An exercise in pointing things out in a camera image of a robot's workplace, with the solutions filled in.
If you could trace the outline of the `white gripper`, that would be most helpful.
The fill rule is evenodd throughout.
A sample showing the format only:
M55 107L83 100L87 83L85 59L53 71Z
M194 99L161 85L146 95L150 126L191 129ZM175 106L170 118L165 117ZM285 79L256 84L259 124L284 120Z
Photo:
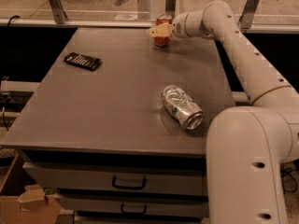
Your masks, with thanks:
M175 36L185 38L188 36L185 31L186 16L187 13L178 14L172 20L172 25L164 22L153 26L147 30L147 35L149 37L169 37L173 32Z

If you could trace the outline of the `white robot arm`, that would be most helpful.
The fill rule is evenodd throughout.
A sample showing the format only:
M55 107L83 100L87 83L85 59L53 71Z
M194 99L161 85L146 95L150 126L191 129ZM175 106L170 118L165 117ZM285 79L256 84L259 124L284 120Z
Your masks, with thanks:
M247 40L221 0L148 34L220 41L249 100L220 112L209 126L209 223L288 224L280 165L299 158L299 93Z

